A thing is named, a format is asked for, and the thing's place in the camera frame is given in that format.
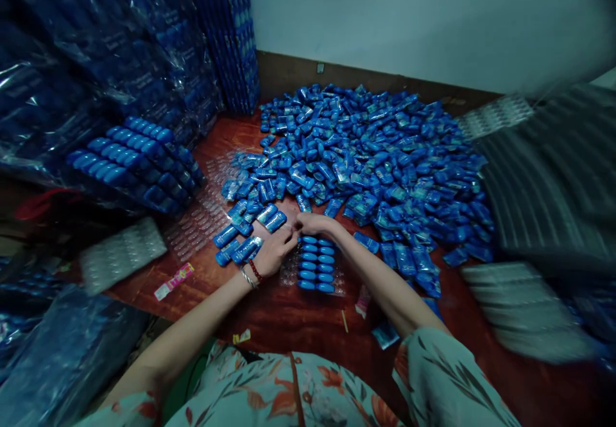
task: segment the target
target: baseboard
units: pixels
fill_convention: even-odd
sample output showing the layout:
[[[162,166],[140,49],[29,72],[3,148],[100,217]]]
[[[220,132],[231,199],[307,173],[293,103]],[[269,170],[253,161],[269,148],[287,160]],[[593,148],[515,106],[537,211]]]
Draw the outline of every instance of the baseboard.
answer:
[[[339,87],[355,88],[360,83],[373,92],[406,90],[420,95],[423,102],[441,100],[454,117],[487,104],[502,95],[474,90],[446,83],[430,82],[395,74],[358,69],[339,64],[325,64],[322,74],[316,73],[317,61],[257,50],[261,98],[268,100],[293,92],[304,85],[334,83]]]

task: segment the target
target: silver bracelet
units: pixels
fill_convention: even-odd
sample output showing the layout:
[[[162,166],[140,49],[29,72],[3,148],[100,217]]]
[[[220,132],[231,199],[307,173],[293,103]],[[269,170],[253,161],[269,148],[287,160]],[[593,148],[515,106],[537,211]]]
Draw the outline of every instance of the silver bracelet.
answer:
[[[257,286],[257,285],[256,285],[256,284],[252,281],[252,279],[250,279],[250,278],[248,277],[248,275],[244,272],[244,266],[242,266],[239,270],[242,272],[242,274],[244,275],[244,277],[246,278],[246,280],[250,283],[250,285],[252,286],[252,288],[253,288],[253,289],[258,288],[259,286]]]

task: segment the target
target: sleeve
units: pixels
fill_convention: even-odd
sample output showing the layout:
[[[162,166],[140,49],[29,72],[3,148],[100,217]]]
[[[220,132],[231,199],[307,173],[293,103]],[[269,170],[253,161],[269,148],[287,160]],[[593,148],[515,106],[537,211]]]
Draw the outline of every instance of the sleeve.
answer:
[[[132,394],[82,419],[78,427],[151,427],[160,422],[160,409],[154,393]]]
[[[455,338],[423,327],[398,350],[393,378],[419,426],[519,426],[498,392]]]

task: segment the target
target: product label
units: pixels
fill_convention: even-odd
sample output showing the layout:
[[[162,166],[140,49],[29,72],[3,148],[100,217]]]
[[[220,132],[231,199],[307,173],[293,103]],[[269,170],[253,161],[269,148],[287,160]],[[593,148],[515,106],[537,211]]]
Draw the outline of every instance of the product label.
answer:
[[[190,263],[187,263],[186,265],[181,267],[169,281],[156,289],[156,292],[154,292],[154,296],[160,302],[162,299],[167,297],[167,295],[178,285],[182,284],[186,280],[186,278],[192,276],[193,273],[193,266]]]

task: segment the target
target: red string bracelet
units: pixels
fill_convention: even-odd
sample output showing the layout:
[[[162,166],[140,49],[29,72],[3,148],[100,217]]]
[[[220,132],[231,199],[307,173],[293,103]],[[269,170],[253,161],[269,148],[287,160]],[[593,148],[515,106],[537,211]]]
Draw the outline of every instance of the red string bracelet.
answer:
[[[259,274],[259,272],[257,271],[257,267],[255,266],[254,262],[252,261],[252,259],[248,259],[248,263],[250,264],[250,268],[252,268],[253,273],[255,274],[255,276],[257,277],[257,280],[259,282],[263,281],[263,276],[261,276]]]

